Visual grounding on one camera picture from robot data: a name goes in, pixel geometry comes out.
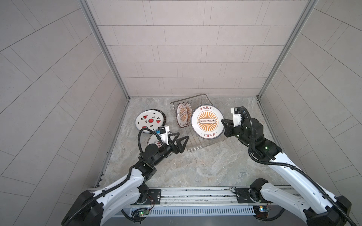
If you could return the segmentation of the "green circuit board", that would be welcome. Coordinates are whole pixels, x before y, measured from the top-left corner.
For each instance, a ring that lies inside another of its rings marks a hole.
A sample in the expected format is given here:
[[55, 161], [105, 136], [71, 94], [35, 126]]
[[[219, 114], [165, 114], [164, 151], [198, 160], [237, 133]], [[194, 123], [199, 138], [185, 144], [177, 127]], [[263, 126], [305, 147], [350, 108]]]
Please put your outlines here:
[[257, 205], [257, 206], [253, 206], [253, 210], [254, 210], [254, 217], [255, 218], [261, 218], [261, 219], [267, 219], [269, 216], [269, 212], [270, 209], [267, 205], [262, 206], [262, 205]]
[[132, 212], [133, 218], [144, 218], [149, 214], [149, 209], [147, 208], [139, 208]]

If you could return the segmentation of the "right green circuit board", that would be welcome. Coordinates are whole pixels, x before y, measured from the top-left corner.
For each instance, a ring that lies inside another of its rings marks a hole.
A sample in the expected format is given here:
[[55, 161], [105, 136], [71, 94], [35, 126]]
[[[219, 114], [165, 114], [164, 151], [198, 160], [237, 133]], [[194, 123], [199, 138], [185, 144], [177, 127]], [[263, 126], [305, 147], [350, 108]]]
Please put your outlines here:
[[267, 219], [269, 216], [269, 212], [270, 209], [267, 205], [262, 206], [262, 205], [257, 205], [257, 206], [253, 206], [253, 210], [254, 210], [254, 217], [255, 218], [261, 218], [261, 219]]

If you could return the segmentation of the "orange sunburst plate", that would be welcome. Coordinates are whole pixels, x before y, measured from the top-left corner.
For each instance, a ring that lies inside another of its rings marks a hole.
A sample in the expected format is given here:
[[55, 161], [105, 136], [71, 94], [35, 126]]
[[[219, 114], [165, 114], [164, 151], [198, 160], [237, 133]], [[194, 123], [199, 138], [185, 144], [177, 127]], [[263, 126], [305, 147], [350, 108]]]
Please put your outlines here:
[[183, 102], [183, 104], [186, 107], [187, 110], [187, 123], [186, 123], [186, 127], [191, 125], [191, 118], [192, 118], [192, 108], [191, 105], [188, 102]]
[[176, 120], [180, 128], [184, 128], [188, 121], [188, 112], [185, 104], [179, 103], [176, 108]]

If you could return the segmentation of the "front orange sunburst plate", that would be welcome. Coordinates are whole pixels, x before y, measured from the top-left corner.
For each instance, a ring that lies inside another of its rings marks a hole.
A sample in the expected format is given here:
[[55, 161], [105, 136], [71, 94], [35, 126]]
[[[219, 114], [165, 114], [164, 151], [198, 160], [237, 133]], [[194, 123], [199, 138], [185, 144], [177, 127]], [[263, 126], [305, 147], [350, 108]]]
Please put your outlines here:
[[184, 128], [188, 121], [188, 112], [185, 104], [179, 103], [176, 108], [176, 120], [180, 128]]

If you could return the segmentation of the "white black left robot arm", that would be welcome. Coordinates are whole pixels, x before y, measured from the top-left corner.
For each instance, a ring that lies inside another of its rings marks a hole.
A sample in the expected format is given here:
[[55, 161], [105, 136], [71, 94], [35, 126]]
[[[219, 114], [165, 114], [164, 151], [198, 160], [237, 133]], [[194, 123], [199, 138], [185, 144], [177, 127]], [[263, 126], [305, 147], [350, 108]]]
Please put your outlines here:
[[161, 129], [154, 132], [161, 147], [149, 144], [142, 149], [138, 133], [139, 160], [128, 170], [128, 173], [113, 184], [91, 192], [82, 192], [63, 218], [63, 226], [102, 226], [112, 216], [125, 207], [144, 202], [149, 187], [145, 184], [156, 173], [156, 166], [170, 154], [183, 153], [189, 137], [180, 137], [180, 134], [163, 132]]

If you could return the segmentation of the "left green circuit board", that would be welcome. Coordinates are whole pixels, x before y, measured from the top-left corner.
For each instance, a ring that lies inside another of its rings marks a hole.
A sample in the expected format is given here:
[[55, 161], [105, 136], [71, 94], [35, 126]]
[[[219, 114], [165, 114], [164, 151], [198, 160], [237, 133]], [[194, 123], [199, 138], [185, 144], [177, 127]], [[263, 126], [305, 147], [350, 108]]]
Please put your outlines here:
[[149, 214], [149, 209], [147, 208], [139, 208], [132, 212], [133, 218], [144, 218]]

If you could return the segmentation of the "aluminium front rail frame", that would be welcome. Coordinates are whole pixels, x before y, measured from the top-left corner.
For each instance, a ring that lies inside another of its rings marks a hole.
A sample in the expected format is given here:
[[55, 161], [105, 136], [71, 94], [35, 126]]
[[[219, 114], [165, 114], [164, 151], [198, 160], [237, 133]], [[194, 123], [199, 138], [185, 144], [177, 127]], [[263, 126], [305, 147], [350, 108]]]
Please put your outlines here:
[[[160, 204], [139, 205], [137, 203], [125, 207], [112, 217], [125, 216], [132, 222], [141, 222], [146, 217], [186, 217], [186, 216], [254, 216], [253, 206], [275, 203], [238, 203], [236, 195], [228, 187], [182, 187], [156, 188], [161, 189]], [[279, 189], [292, 195], [299, 194], [291, 186], [281, 186]], [[133, 218], [132, 212], [139, 208], [149, 209], [144, 218]], [[261, 219], [271, 221], [273, 218]]]

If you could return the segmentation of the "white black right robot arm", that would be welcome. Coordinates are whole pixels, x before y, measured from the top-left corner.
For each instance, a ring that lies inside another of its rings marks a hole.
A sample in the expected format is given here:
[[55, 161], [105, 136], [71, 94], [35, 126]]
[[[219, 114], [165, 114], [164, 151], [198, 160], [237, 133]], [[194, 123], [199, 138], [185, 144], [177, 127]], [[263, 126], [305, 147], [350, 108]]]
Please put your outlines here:
[[335, 196], [296, 166], [279, 146], [264, 137], [264, 127], [257, 119], [242, 116], [237, 123], [226, 119], [221, 122], [226, 137], [236, 137], [248, 148], [254, 162], [269, 166], [299, 193], [299, 196], [292, 195], [258, 178], [250, 185], [252, 201], [273, 202], [309, 226], [355, 225], [349, 216], [351, 202], [342, 195]]

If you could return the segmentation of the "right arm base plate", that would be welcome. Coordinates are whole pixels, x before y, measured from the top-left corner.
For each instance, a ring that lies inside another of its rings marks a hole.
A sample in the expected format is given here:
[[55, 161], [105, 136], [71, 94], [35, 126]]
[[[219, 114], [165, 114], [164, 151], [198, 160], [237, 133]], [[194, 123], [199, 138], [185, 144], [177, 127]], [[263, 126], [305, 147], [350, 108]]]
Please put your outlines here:
[[231, 192], [236, 195], [238, 203], [268, 203], [265, 200], [259, 190], [241, 187], [233, 187], [231, 188]]

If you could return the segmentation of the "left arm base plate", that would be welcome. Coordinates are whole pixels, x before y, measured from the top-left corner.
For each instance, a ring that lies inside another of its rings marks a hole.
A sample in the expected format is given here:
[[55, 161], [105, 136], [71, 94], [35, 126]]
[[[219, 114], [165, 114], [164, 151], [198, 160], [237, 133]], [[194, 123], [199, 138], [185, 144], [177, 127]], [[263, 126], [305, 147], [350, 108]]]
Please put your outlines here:
[[158, 205], [161, 199], [161, 189], [148, 189], [140, 193], [137, 201], [139, 205]]

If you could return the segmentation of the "white watermelon plate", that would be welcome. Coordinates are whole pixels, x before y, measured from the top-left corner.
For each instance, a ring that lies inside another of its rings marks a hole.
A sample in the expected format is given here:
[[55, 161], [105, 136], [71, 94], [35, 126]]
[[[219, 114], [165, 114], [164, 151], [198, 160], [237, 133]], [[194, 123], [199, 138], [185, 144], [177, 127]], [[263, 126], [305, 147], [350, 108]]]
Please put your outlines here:
[[143, 128], [149, 129], [149, 123], [152, 122], [150, 110], [140, 113], [135, 119], [135, 126], [140, 131]]

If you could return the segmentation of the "dark striped rim plate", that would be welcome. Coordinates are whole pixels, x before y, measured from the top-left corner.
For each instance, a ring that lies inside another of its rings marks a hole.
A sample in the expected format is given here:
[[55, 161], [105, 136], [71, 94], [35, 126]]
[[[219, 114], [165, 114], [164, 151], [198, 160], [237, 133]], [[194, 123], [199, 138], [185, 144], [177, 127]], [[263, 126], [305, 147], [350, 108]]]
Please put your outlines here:
[[152, 122], [149, 123], [149, 128], [154, 131], [159, 127], [165, 126], [166, 124], [166, 115], [158, 109], [150, 109]]

